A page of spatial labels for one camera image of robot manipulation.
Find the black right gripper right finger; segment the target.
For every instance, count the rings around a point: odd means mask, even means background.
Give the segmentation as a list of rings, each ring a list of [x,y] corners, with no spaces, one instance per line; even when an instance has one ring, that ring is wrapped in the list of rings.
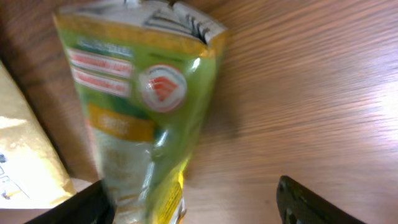
[[[276,201],[283,224],[364,224],[287,175],[279,179]]]

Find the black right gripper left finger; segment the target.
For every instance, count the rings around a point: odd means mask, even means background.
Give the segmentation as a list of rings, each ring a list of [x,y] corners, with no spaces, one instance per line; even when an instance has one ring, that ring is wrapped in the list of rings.
[[[115,208],[99,180],[25,224],[112,224]]]

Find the cream snack bag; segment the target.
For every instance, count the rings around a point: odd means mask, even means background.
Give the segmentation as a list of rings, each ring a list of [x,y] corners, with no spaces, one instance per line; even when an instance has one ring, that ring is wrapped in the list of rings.
[[[1,67],[1,208],[53,208],[76,193],[24,94]]]

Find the green tea carton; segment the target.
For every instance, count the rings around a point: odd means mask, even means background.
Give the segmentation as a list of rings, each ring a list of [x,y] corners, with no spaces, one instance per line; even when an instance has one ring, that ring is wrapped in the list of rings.
[[[54,22],[115,223],[181,223],[227,29],[184,2],[96,1]]]

